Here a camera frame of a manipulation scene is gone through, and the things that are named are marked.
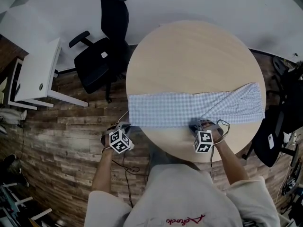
folded shirt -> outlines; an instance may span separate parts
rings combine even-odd
[[[128,109],[131,125],[140,127],[184,127],[201,119],[249,123],[265,118],[258,83],[232,92],[128,95]]]

round wooden table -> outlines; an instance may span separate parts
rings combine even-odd
[[[128,65],[126,91],[128,95],[195,94],[233,91],[250,82],[259,83],[265,108],[263,75],[249,49],[217,26],[179,21],[155,29],[138,44]],[[231,125],[226,142],[234,153],[252,140],[260,124],[261,121]],[[195,153],[194,137],[188,127],[142,130],[153,143],[175,157],[192,162],[210,161],[210,152]],[[220,159],[215,149],[213,161]]]

wooden floor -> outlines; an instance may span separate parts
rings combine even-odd
[[[255,57],[263,72],[267,90],[276,89],[275,82],[270,78],[274,74],[271,58],[260,54],[255,54]],[[54,108],[29,110],[24,135],[22,129],[10,126],[7,127],[9,136],[0,138],[0,156],[10,153],[21,156],[24,136],[21,164],[30,183],[26,194],[31,194],[43,208],[52,208],[52,219],[60,220],[65,226],[80,227],[84,223],[90,186],[101,158],[101,133],[127,111],[125,81],[112,86],[111,104],[105,101],[104,88],[90,95],[85,93],[74,72],[56,78],[53,90],[88,101],[89,106],[83,108],[51,99],[48,102],[54,103]],[[276,102],[277,98],[270,97],[267,106]],[[139,166],[144,174],[148,164],[147,145],[151,142],[139,130],[133,132],[130,138],[135,148],[127,153],[125,164]],[[237,156],[241,157],[247,149],[248,146]],[[117,155],[114,159],[122,161]],[[256,156],[251,156],[247,161],[241,159],[241,163],[250,176],[261,175],[265,178],[275,201],[290,157],[281,156],[272,168],[262,164]],[[197,165],[201,170],[210,170],[207,163]],[[222,163],[215,162],[213,166],[214,184],[224,191],[229,184]],[[145,189],[145,177],[128,175],[128,178],[133,202],[137,202]],[[112,167],[112,191],[129,203],[125,171],[115,164]],[[285,200],[285,197],[279,196],[276,206],[281,207]]]

